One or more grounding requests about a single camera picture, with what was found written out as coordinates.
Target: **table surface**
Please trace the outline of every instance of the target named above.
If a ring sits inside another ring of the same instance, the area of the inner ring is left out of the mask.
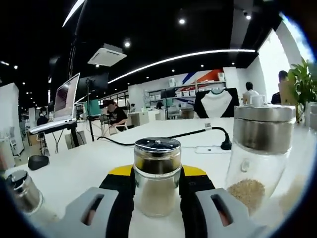
[[[111,136],[122,143],[151,136],[173,136],[211,126],[221,126],[230,138],[233,133],[233,118],[157,120]],[[205,170],[215,187],[223,187],[229,165],[230,153],[196,153],[196,147],[219,146],[224,140],[222,131],[209,130],[203,133],[179,137],[182,144],[182,164]],[[277,211],[274,198],[286,192],[297,174],[307,176],[315,154],[316,136],[307,129],[296,126],[293,136],[293,149],[288,165],[265,209],[256,216],[257,220],[272,225],[283,218]],[[62,217],[66,206],[88,188],[99,187],[108,172],[115,167],[129,165],[134,161],[133,146],[120,146],[107,140],[98,140],[60,154],[50,156],[50,164],[37,171],[30,171],[27,165],[12,168],[6,172],[26,170],[42,192],[47,204]],[[184,225],[179,208],[180,198],[174,211],[165,218],[149,218],[134,209],[129,229],[129,237],[185,237]]]

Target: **metal lid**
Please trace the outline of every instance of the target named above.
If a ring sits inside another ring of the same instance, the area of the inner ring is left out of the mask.
[[[25,170],[13,172],[8,176],[6,182],[12,189],[13,197],[22,211],[33,212],[41,204],[40,191]]]
[[[164,137],[148,137],[135,142],[134,166],[143,172],[162,175],[181,167],[180,142]]]
[[[255,120],[255,121],[270,121],[283,122],[293,120],[296,116],[294,106],[281,105],[266,105],[261,107],[241,106],[235,107],[234,118]]]

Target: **floor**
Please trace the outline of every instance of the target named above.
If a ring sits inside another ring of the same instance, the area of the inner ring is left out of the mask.
[[[19,157],[15,157],[15,166],[20,166],[28,163],[28,158],[31,155],[40,155],[40,144],[29,146],[26,140],[23,141],[24,150]]]

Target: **potted plant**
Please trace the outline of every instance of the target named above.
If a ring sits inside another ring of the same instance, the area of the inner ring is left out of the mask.
[[[292,64],[288,79],[292,82],[291,92],[297,102],[296,120],[300,123],[309,102],[317,100],[317,80],[312,77],[313,65],[302,58],[302,65]]]

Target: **ceiling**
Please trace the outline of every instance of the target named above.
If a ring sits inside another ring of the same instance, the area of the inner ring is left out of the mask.
[[[82,76],[89,76],[108,72],[111,80],[136,68],[183,54],[230,48],[258,50],[271,28],[277,27],[280,21],[272,3],[261,0],[151,3],[88,0],[75,37],[82,7],[62,28],[75,2],[33,0],[19,6],[0,5],[1,35],[4,36],[0,60],[9,63],[9,66],[0,64],[0,86],[11,82],[18,86],[21,110],[47,105],[48,90],[53,99],[56,88],[68,79],[69,53],[74,39],[73,74],[81,72]],[[251,20],[246,19],[244,11],[251,15]],[[179,24],[180,19],[184,19],[185,24]],[[124,47],[126,41],[131,43],[129,48]],[[123,48],[127,57],[112,67],[96,68],[87,64],[104,43]],[[256,56],[256,53],[219,53],[170,61],[109,84],[106,95],[115,89],[127,89],[128,83],[232,66],[232,62],[236,67],[247,67]]]

